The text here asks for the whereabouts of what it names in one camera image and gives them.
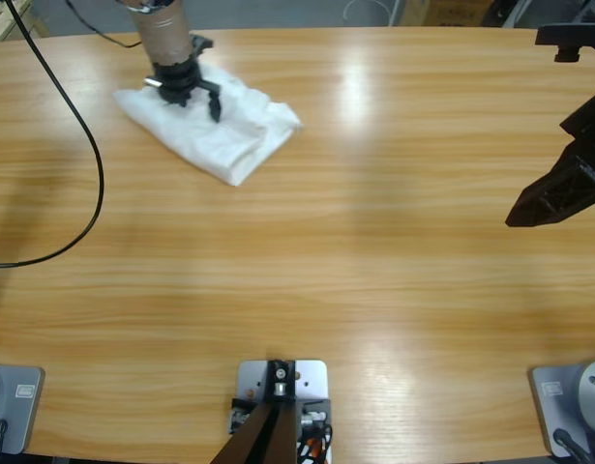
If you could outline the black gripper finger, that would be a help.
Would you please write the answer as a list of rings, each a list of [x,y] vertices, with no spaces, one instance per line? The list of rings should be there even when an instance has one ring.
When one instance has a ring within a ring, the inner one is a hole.
[[[505,219],[509,227],[561,222],[595,204],[595,143],[575,140],[552,169],[520,194]]]
[[[595,167],[595,95],[568,116],[560,127],[573,137],[565,153]]]

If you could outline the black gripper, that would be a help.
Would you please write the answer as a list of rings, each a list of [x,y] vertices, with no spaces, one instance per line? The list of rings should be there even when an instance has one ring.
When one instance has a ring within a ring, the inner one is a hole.
[[[202,77],[198,60],[190,56],[184,62],[164,66],[153,64],[154,74],[147,76],[144,83],[160,92],[161,97],[170,104],[185,107],[194,89],[202,89],[209,96],[209,112],[215,122],[222,116],[220,100],[221,88],[218,84]]]

